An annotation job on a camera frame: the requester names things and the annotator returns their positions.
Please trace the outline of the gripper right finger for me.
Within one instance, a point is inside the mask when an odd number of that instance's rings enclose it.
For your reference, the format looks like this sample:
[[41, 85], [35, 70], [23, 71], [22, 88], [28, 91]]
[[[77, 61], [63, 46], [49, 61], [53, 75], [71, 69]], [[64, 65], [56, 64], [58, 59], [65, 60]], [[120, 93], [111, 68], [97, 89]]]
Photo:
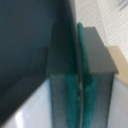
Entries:
[[84, 41], [84, 28], [81, 23], [78, 27], [78, 39], [80, 42], [82, 67], [83, 67], [83, 92], [84, 92], [84, 111], [82, 128], [91, 128], [95, 112], [97, 78], [89, 73], [89, 64], [87, 60], [86, 46]]

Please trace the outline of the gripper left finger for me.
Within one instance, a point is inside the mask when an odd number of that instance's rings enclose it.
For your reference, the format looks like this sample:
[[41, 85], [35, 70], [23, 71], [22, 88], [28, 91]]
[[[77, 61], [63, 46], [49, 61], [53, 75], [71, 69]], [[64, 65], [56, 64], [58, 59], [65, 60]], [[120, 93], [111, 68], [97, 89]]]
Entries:
[[78, 76], [73, 41], [73, 29], [71, 22], [68, 22], [68, 48], [69, 48], [69, 71], [65, 75], [67, 84], [66, 112], [68, 128], [78, 127], [79, 100], [78, 100]]

